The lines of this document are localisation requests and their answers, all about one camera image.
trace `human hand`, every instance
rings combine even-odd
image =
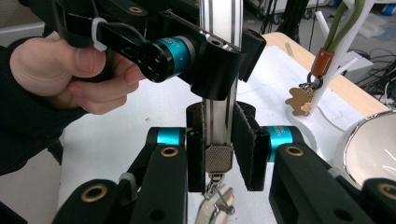
[[[81,106],[93,114],[105,114],[124,105],[126,95],[137,90],[138,81],[145,78],[135,63],[117,53],[112,59],[114,77],[110,80],[78,80],[100,74],[106,63],[105,53],[94,48],[73,48],[52,33],[18,46],[11,55],[10,67],[23,88],[57,108]]]

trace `knurled metal part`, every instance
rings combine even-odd
[[[210,174],[226,173],[233,168],[233,147],[211,146],[205,155],[205,168]]]

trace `white desk surface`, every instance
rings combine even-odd
[[[256,107],[256,120],[261,126],[289,125],[288,106],[284,101],[290,98],[290,87],[305,80],[306,74],[282,49],[267,47],[249,82],[239,82],[237,100]],[[59,205],[89,180],[103,178],[117,182],[145,144],[150,127],[184,127],[185,108],[200,101],[179,78],[162,84],[145,80],[138,91],[129,95],[125,106],[102,116],[86,115],[69,125],[64,133]],[[311,130],[317,138],[318,150],[327,150],[329,146],[323,146],[328,143],[333,146],[342,130],[363,118],[361,112],[330,89],[319,107],[325,111],[326,119],[338,128],[326,136],[321,136],[320,127]],[[273,164],[268,163],[264,192],[247,192],[234,163],[225,179],[225,183],[234,188],[235,196],[236,213],[230,223],[276,223],[268,202],[272,169]],[[200,194],[189,194],[189,223],[193,223],[201,200]]]

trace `black sleeve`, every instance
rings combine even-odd
[[[0,49],[0,175],[21,169],[57,141],[67,125],[87,113],[82,108],[56,109],[18,84],[9,59],[25,40]]]

